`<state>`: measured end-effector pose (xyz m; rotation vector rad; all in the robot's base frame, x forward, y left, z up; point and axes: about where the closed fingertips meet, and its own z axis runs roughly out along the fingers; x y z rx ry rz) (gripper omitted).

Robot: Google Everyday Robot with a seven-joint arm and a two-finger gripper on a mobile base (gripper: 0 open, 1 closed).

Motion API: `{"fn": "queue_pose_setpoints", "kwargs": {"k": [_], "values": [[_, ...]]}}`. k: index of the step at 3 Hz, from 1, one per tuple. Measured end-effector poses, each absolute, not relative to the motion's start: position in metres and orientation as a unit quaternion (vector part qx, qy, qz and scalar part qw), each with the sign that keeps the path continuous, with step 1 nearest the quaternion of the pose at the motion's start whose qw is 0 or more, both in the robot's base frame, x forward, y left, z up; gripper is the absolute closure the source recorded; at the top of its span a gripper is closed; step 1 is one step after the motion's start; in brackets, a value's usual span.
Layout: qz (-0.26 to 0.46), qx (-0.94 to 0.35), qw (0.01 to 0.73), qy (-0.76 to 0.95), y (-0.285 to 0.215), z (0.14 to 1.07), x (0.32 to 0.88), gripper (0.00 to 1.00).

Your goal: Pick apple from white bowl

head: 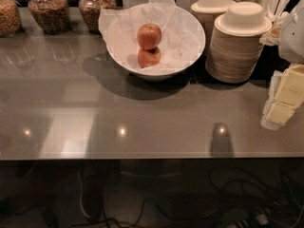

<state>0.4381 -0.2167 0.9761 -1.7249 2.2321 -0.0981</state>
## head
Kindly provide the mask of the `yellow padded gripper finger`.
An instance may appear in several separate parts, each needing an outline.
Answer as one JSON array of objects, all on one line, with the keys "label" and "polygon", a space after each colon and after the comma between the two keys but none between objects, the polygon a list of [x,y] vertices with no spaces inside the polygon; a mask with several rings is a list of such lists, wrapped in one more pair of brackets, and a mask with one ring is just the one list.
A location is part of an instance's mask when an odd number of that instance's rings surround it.
[{"label": "yellow padded gripper finger", "polygon": [[304,66],[291,64],[281,74],[267,119],[275,124],[285,124],[304,103]]}]

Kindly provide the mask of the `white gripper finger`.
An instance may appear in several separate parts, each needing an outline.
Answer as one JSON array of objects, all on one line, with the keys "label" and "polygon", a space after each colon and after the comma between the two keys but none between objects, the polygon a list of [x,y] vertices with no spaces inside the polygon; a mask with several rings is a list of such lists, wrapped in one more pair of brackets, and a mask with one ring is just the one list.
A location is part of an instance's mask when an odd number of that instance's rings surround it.
[{"label": "white gripper finger", "polygon": [[269,130],[278,130],[280,128],[280,124],[274,123],[268,119],[267,115],[270,113],[271,106],[275,101],[275,95],[281,80],[282,73],[280,71],[275,71],[273,76],[271,77],[269,91],[268,91],[268,100],[265,103],[265,106],[262,111],[261,117],[261,125]]}]

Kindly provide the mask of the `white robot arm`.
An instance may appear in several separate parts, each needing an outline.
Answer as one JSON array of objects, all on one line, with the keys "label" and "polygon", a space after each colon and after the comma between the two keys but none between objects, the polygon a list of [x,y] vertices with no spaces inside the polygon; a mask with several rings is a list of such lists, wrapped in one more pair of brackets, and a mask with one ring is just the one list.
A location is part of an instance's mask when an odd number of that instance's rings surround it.
[{"label": "white robot arm", "polygon": [[304,103],[304,0],[284,17],[277,35],[273,42],[279,56],[291,64],[271,78],[261,118],[261,125],[270,130],[284,126]]}]

